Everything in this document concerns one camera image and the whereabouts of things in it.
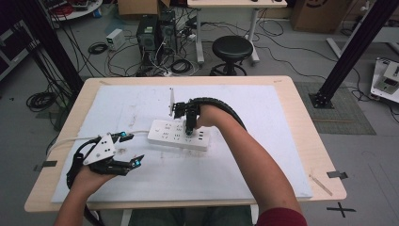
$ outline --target stool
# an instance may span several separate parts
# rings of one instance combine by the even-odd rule
[[[249,40],[239,36],[221,37],[215,40],[212,45],[212,51],[225,63],[214,66],[211,70],[211,75],[216,75],[217,73],[221,75],[237,75],[234,68],[240,69],[244,75],[247,75],[247,72],[235,63],[246,59],[252,54],[253,47]],[[220,71],[218,68],[222,66],[224,67],[223,71]]]

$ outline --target black pole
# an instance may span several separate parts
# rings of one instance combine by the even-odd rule
[[[349,42],[326,82],[314,95],[314,107],[326,107],[361,55],[399,6],[398,0],[378,0]]]
[[[83,80],[74,68],[64,47],[47,20],[39,0],[14,0],[30,32],[45,49],[72,91],[72,101],[76,100],[83,87]]]

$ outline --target white power strip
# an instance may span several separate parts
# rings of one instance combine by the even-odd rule
[[[151,144],[207,151],[209,129],[202,127],[194,130],[193,135],[188,136],[181,122],[154,120],[148,139]]]

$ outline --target person's left hand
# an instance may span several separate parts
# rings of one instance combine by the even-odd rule
[[[84,166],[77,174],[71,190],[79,192],[87,197],[96,192],[105,182],[111,180],[116,175],[99,174]]]

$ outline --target white sheet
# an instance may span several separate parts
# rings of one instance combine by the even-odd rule
[[[300,198],[312,196],[279,98],[272,86],[102,86],[80,129],[79,137],[107,132],[150,130],[152,121],[168,115],[169,88],[176,102],[213,97],[231,106],[247,130],[275,158]],[[52,202],[63,202],[69,189],[66,173],[72,156],[84,141],[76,141],[66,160]],[[151,145],[147,135],[117,145],[128,161],[145,154],[142,166],[100,188],[91,202],[201,201],[253,199],[229,148],[216,128],[211,128],[208,152]]]

